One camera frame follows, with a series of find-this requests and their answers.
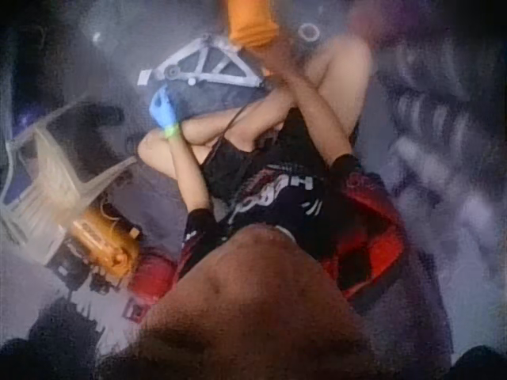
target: green wristband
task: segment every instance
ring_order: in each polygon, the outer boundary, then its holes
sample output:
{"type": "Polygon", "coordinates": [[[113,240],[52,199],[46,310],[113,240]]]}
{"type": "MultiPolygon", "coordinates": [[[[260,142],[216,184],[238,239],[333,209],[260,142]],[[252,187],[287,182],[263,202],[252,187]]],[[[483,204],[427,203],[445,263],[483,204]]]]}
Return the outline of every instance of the green wristband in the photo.
{"type": "Polygon", "coordinates": [[[166,139],[170,139],[171,137],[174,137],[179,134],[180,134],[180,124],[179,123],[175,123],[171,126],[164,128],[164,136],[166,137],[166,139]]]}

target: blue glove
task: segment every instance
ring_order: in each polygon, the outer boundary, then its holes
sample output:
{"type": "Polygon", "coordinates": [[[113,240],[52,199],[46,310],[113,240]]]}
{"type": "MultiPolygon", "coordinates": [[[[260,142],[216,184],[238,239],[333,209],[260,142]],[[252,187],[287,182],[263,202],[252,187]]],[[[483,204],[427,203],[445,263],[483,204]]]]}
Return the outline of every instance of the blue glove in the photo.
{"type": "Polygon", "coordinates": [[[176,113],[167,96],[167,85],[163,85],[153,96],[150,115],[166,132],[178,128],[176,113]]]}

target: gray floor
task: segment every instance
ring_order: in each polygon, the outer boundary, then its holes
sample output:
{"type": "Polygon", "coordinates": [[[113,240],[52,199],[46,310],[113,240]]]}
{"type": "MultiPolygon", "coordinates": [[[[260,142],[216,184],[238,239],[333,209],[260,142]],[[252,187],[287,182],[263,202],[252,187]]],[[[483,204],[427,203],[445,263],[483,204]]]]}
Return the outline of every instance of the gray floor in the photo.
{"type": "MultiPolygon", "coordinates": [[[[154,127],[147,114],[147,102],[154,87],[138,87],[139,72],[157,66],[170,53],[203,32],[224,30],[213,1],[97,0],[91,5],[76,2],[72,7],[62,7],[59,14],[67,23],[64,29],[67,31],[71,25],[78,25],[78,30],[55,42],[54,54],[48,57],[52,70],[47,72],[45,80],[49,87],[62,91],[65,101],[87,92],[124,109],[124,125],[104,133],[120,156],[132,150],[125,142],[125,135],[139,134],[154,127]]],[[[325,40],[344,32],[346,7],[345,2],[332,0],[282,1],[280,14],[290,29],[302,22],[314,22],[321,28],[322,40],[325,40]]],[[[185,106],[186,116],[240,105],[249,96],[248,91],[227,86],[189,89],[183,83],[175,84],[173,91],[185,106]]],[[[394,139],[386,95],[380,84],[373,80],[357,143],[357,152],[364,166],[382,172],[388,159],[389,144],[394,139]]],[[[125,216],[143,226],[150,245],[161,245],[176,256],[185,209],[175,183],[141,163],[132,172],[131,183],[112,191],[113,202],[125,216]]],[[[40,307],[65,293],[62,284],[45,268],[24,262],[13,251],[2,244],[0,344],[11,337],[25,336],[40,307]]],[[[482,278],[482,268],[476,264],[473,250],[471,252],[463,258],[464,265],[459,271],[452,271],[447,278],[440,279],[440,286],[444,285],[444,304],[452,321],[456,353],[463,353],[476,344],[505,347],[501,333],[505,317],[502,319],[504,314],[498,309],[502,305],[499,301],[501,294],[489,288],[482,278]],[[484,286],[474,287],[473,283],[483,283],[484,286]]],[[[102,297],[88,293],[86,290],[77,292],[73,301],[82,307],[91,304],[92,317],[101,321],[101,326],[108,327],[101,341],[101,350],[106,352],[115,344],[124,344],[135,331],[134,325],[118,322],[127,295],[120,292],[102,297]]]]}

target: black shorts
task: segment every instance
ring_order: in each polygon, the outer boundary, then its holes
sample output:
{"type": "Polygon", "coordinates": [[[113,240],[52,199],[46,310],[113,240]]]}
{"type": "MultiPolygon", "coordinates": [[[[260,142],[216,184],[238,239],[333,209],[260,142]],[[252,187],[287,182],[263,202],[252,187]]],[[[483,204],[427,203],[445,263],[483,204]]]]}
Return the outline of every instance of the black shorts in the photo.
{"type": "Polygon", "coordinates": [[[308,135],[301,112],[292,108],[274,144],[266,150],[245,152],[220,139],[201,168],[212,196],[229,204],[242,183],[269,164],[300,165],[324,177],[327,166],[308,135]]]}

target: white plastic chair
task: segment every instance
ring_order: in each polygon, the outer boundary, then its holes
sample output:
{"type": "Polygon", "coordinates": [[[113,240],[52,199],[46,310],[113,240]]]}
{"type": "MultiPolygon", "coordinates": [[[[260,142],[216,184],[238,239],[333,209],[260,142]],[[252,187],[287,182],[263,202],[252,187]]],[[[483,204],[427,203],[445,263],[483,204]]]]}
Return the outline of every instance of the white plastic chair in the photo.
{"type": "Polygon", "coordinates": [[[135,162],[135,158],[130,157],[88,182],[78,179],[67,156],[47,130],[51,122],[77,103],[79,101],[57,109],[6,143],[10,162],[7,182],[0,194],[2,221],[9,236],[24,248],[24,254],[43,265],[56,253],[72,221],[135,162]],[[5,204],[15,155],[30,139],[35,139],[36,143],[38,174],[15,200],[5,204]]]}

